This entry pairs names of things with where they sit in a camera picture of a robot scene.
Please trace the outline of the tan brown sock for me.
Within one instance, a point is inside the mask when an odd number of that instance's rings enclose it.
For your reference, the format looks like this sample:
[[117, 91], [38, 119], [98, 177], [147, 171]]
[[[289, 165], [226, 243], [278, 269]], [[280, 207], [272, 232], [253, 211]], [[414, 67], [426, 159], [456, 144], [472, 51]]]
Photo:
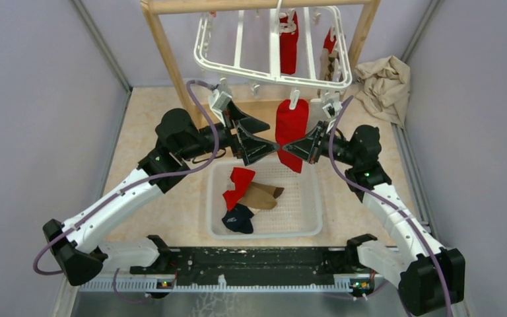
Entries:
[[269, 210], [277, 206], [284, 188], [252, 182], [238, 203], [250, 209]]

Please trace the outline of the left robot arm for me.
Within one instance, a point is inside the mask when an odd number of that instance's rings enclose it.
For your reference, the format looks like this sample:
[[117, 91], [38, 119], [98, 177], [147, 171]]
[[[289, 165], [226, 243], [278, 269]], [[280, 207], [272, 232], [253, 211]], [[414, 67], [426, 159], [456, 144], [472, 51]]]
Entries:
[[197, 128], [182, 108], [163, 115], [155, 131], [155, 147], [110, 193], [65, 221], [48, 221], [43, 232], [50, 252], [72, 286], [83, 285], [107, 271], [132, 274], [175, 272], [176, 257], [157, 235], [137, 242], [106, 242], [105, 237], [148, 202], [168, 193], [189, 172], [187, 161], [229, 148], [251, 165], [278, 150], [277, 143], [258, 137], [269, 125], [233, 103], [220, 123]]

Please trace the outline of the brown argyle sock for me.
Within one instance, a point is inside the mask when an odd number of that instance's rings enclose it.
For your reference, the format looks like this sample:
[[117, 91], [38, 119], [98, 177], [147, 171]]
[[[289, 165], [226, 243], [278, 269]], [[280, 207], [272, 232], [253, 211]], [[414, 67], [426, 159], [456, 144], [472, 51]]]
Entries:
[[320, 54], [318, 79], [321, 81], [342, 81], [343, 74], [340, 66], [339, 52], [337, 50], [331, 52], [327, 48], [323, 48]]

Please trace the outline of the white sock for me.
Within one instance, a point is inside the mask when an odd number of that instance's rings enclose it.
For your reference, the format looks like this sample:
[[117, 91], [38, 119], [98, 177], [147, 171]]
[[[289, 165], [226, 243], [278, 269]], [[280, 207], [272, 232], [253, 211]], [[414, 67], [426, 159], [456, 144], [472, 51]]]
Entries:
[[329, 121], [322, 111], [321, 107], [323, 105], [322, 99], [324, 95], [319, 98], [313, 98], [309, 101], [309, 114], [306, 132], [310, 132], [314, 127], [316, 127], [318, 122], [323, 122], [323, 126], [327, 128], [328, 132], [330, 132], [335, 120], [337, 119], [336, 117], [333, 121]]

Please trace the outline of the navy santa sock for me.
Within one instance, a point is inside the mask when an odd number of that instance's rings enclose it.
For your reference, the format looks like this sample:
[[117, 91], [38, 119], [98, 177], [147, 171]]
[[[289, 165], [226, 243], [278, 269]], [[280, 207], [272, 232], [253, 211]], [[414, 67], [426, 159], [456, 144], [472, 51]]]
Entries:
[[237, 203], [232, 210], [226, 212], [221, 221], [223, 225], [232, 232], [252, 234], [254, 232], [251, 221], [253, 217], [254, 213], [249, 207]]

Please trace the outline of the white clip drying hanger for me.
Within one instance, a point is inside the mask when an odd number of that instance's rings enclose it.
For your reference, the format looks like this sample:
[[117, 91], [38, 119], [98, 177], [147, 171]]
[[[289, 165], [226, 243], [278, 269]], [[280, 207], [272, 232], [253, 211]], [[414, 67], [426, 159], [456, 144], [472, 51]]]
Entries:
[[[281, 73], [279, 51], [279, 13], [294, 9], [298, 15], [299, 39], [296, 73]], [[203, 13], [199, 19], [193, 58], [204, 71], [221, 77], [236, 77], [255, 85], [267, 83], [293, 89], [344, 92], [353, 82], [349, 45], [337, 6], [293, 5], [271, 1], [267, 9]], [[342, 81], [321, 81], [320, 54], [330, 27], [335, 27]]]

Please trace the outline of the white plastic basket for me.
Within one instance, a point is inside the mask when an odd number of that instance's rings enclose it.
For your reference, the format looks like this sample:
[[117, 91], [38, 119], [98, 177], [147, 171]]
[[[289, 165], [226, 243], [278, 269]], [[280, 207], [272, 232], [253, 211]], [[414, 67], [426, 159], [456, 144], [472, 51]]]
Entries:
[[297, 173], [277, 157], [214, 162], [205, 209], [207, 231], [219, 240], [314, 236], [323, 227], [315, 168], [303, 164]]

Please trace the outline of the red santa sock left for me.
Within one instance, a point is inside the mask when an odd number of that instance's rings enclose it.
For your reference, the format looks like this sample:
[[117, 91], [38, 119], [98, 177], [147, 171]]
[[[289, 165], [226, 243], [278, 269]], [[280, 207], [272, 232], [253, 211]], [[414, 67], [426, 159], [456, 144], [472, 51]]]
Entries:
[[281, 73], [296, 73], [297, 49], [299, 39], [298, 15], [292, 9], [279, 13], [279, 51]]

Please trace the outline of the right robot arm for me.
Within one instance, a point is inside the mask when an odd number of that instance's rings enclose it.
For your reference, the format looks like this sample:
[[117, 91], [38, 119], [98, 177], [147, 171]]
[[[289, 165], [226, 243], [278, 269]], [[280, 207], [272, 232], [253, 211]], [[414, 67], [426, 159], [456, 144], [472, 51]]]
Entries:
[[464, 299], [463, 254], [437, 241], [402, 202], [378, 160], [382, 147], [377, 127], [360, 125], [347, 141], [319, 123], [283, 149], [310, 164], [325, 156], [334, 169], [338, 162], [349, 165], [340, 176], [394, 240], [397, 251], [370, 234], [350, 239], [345, 263], [351, 271], [369, 268], [380, 274], [396, 286], [401, 302], [415, 316]]

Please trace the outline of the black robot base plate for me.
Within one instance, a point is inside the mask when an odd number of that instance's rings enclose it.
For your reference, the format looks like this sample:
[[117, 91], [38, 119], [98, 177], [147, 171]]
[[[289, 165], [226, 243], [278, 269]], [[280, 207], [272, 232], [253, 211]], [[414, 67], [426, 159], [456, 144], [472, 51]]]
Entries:
[[315, 290], [370, 295], [379, 285], [369, 269], [355, 267], [344, 247], [181, 247], [161, 252], [132, 275], [173, 275], [184, 290]]

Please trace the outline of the beige crumpled cloth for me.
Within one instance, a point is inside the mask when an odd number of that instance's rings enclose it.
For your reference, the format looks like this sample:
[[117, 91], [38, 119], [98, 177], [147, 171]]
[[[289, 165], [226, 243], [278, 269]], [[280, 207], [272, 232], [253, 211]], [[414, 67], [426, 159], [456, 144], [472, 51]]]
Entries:
[[375, 118], [405, 127], [411, 90], [411, 68], [391, 55], [360, 63], [355, 75], [361, 84], [355, 98]]

